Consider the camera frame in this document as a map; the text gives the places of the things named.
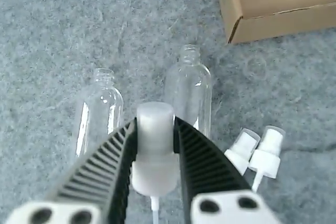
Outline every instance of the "white spray nozzle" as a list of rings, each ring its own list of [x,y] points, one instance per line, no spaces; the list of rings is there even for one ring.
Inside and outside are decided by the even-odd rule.
[[[259,147],[254,151],[248,167],[256,172],[252,190],[257,191],[262,177],[276,178],[280,166],[279,154],[285,131],[267,126],[261,138]]]
[[[242,129],[231,148],[224,153],[240,174],[245,173],[248,162],[259,141],[260,136],[257,133],[249,129]]]

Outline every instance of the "cardboard box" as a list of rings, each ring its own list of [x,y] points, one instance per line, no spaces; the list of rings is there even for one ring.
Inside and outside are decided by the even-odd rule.
[[[228,43],[336,27],[336,0],[219,0]]]

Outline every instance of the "spray pump cap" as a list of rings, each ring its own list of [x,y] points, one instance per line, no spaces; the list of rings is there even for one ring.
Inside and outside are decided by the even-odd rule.
[[[262,177],[276,178],[280,166],[279,154],[285,131],[275,126],[267,126],[261,138],[260,145],[254,151],[249,168],[255,171],[256,177],[252,189],[256,191]]]
[[[236,141],[224,153],[240,174],[243,175],[245,173],[252,153],[259,141],[260,136],[257,133],[249,129],[242,129]]]

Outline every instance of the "screw hole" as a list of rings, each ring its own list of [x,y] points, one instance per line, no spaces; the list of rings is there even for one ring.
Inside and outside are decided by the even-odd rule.
[[[216,202],[206,199],[201,202],[200,209],[202,212],[215,213],[219,211],[219,206]]]
[[[31,219],[31,224],[44,224],[46,223],[51,217],[52,211],[49,208],[42,208],[36,211]]]
[[[89,224],[91,222],[91,213],[88,211],[80,211],[76,213],[72,219],[71,224]]]
[[[242,197],[238,200],[238,204],[241,208],[245,209],[255,209],[258,208],[258,204],[255,202],[255,200],[249,198],[249,197]]]

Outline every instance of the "bottle mouth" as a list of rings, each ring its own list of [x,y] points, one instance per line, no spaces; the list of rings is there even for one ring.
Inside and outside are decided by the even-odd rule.
[[[188,63],[199,63],[201,54],[199,47],[188,44],[181,48],[181,60]]]
[[[114,72],[108,68],[96,68],[94,70],[95,81],[113,81]]]

